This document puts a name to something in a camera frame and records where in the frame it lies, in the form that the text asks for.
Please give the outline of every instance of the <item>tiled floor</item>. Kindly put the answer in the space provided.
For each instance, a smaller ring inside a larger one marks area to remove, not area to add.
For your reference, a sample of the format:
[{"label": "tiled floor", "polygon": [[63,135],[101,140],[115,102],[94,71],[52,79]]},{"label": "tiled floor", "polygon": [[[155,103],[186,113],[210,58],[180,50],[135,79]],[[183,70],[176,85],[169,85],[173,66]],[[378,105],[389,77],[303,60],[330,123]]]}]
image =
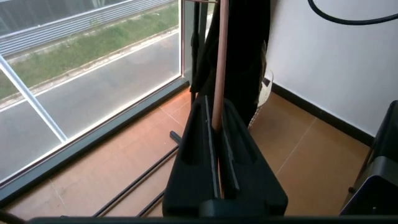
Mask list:
[{"label": "tiled floor", "polygon": [[[23,218],[94,214],[175,146],[190,110],[180,93],[93,150],[8,210]],[[337,215],[368,148],[272,94],[250,129],[289,197],[286,215]],[[167,183],[166,162],[107,216],[137,215]],[[161,216],[161,203],[148,216]]]}]

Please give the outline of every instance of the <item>wall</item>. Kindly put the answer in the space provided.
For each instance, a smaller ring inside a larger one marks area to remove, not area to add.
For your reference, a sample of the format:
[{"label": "wall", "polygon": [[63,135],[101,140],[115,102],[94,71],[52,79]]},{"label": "wall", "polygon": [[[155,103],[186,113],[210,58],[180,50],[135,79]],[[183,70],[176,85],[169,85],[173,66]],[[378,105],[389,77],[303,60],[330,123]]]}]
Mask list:
[{"label": "wall", "polygon": [[[315,0],[342,19],[398,13],[396,0]],[[306,0],[278,1],[267,50],[275,83],[374,136],[398,100],[398,20],[344,26],[316,15]]]}]

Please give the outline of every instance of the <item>asphalt road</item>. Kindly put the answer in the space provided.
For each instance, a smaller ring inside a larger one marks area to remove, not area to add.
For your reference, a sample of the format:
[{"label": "asphalt road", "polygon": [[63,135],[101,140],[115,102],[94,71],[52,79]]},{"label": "asphalt road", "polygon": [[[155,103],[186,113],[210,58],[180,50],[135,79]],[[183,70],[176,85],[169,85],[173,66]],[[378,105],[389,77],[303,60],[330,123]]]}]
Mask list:
[{"label": "asphalt road", "polygon": [[[70,138],[178,72],[177,33],[37,99]],[[0,180],[59,144],[26,101],[0,112]]]}]

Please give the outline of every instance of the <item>baseboard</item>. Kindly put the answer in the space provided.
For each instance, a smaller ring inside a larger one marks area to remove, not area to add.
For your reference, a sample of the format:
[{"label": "baseboard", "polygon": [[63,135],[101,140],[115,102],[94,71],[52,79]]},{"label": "baseboard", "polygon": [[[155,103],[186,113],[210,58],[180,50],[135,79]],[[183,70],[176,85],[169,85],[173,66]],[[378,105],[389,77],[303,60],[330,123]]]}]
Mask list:
[{"label": "baseboard", "polygon": [[286,90],[285,88],[273,83],[272,84],[272,92],[279,95],[283,99],[293,103],[299,108],[305,110],[306,112],[316,116],[320,120],[332,125],[336,129],[344,132],[345,134],[355,138],[356,140],[362,142],[367,146],[371,146],[373,143],[374,137],[364,131],[355,128],[354,126],[348,124],[347,122],[333,116],[332,114],[322,110],[321,108],[313,105],[312,103],[300,98],[294,93]]}]

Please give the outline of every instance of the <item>guardrail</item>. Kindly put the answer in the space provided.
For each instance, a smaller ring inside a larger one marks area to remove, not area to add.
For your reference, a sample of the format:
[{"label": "guardrail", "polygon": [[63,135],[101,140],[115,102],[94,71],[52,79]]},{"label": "guardrail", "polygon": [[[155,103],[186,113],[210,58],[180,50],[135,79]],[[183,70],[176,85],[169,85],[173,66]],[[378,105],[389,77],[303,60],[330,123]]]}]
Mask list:
[{"label": "guardrail", "polygon": [[173,0],[127,0],[75,16],[49,22],[41,26],[0,36],[0,54],[12,55],[47,42],[67,37]]}]

